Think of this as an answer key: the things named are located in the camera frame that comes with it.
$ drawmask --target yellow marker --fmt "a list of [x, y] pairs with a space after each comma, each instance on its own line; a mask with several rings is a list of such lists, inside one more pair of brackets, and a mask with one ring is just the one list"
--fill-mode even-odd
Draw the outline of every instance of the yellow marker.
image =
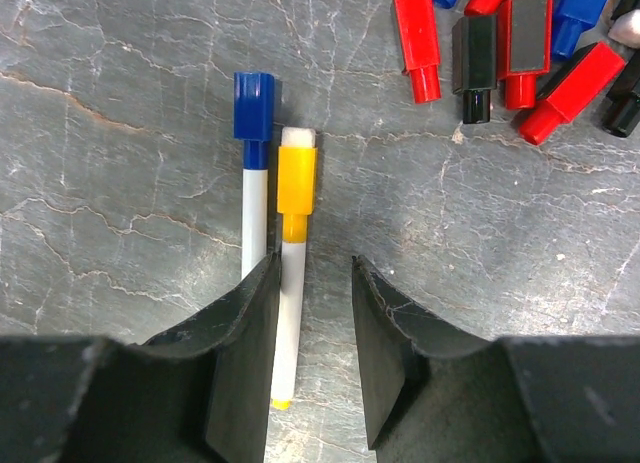
[[278, 153], [278, 213], [282, 214], [280, 311], [273, 363], [271, 399], [286, 410], [296, 383], [302, 290], [307, 249], [307, 218], [313, 212], [316, 184], [316, 134], [308, 128], [282, 130]]

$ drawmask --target pile of marker caps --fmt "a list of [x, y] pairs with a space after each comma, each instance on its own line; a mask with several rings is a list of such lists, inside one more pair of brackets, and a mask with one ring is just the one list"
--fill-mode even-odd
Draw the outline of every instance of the pile of marker caps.
[[[393, 0], [416, 103], [441, 97], [440, 49], [434, 2], [451, 8], [457, 0]], [[574, 53], [580, 35], [593, 28], [607, 0], [470, 0], [453, 28], [453, 91], [463, 98], [463, 122], [491, 118], [491, 91], [505, 81], [505, 106], [533, 109], [520, 126], [525, 140], [540, 145], [571, 122], [623, 69], [624, 60], [600, 42]], [[622, 0], [610, 37], [640, 48], [640, 0]], [[604, 128], [628, 136], [640, 120], [640, 53], [630, 60], [608, 97], [613, 105]], [[564, 66], [536, 94], [536, 78], [548, 73], [552, 57]], [[273, 131], [275, 79], [268, 73], [236, 73], [234, 138], [244, 141], [242, 278], [267, 252], [268, 159]], [[307, 218], [313, 211], [317, 149], [315, 132], [285, 127], [278, 154], [277, 208], [282, 214], [282, 276], [273, 405], [289, 406], [294, 395]]]
[[[452, 8], [457, 0], [393, 0], [393, 12], [417, 104], [440, 98], [440, 49], [434, 4]], [[640, 56], [625, 68], [604, 42], [575, 51], [582, 33], [593, 28], [607, 0], [469, 0], [453, 28], [453, 92], [462, 95], [465, 124], [491, 119], [491, 91], [505, 82], [505, 107], [533, 109], [519, 131], [542, 144], [561, 124], [570, 123], [622, 71], [608, 93], [613, 102], [603, 128], [626, 137], [640, 120]], [[640, 48], [640, 0], [621, 0], [610, 38]], [[564, 62], [544, 87], [551, 60]]]

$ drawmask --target yellow marker end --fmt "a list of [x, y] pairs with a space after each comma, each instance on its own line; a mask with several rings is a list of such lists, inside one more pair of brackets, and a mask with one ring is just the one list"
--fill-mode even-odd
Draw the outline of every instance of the yellow marker end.
[[276, 410], [286, 410], [291, 406], [291, 402], [289, 400], [271, 400], [271, 404]]

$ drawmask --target white eraser tip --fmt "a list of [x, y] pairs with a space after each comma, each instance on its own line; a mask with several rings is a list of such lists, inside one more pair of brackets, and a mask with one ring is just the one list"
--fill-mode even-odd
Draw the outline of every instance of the white eraser tip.
[[640, 48], [640, 10], [618, 18], [609, 30], [609, 38], [629, 48]]
[[282, 146], [313, 148], [316, 146], [316, 132], [311, 128], [285, 126], [282, 129]]

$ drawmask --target concrete floor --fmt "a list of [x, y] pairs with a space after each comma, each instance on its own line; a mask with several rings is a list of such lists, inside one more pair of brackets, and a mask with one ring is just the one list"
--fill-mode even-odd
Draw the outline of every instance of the concrete floor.
[[268, 461], [375, 459], [351, 255], [483, 337], [638, 333], [639, 137], [598, 129], [602, 97], [541, 148], [497, 96], [492, 123], [461, 126], [459, 10], [437, 12], [443, 99], [414, 106], [389, 7], [0, 0], [0, 331], [142, 342], [237, 283], [232, 80], [257, 69], [283, 84], [275, 140], [320, 134], [298, 394]]

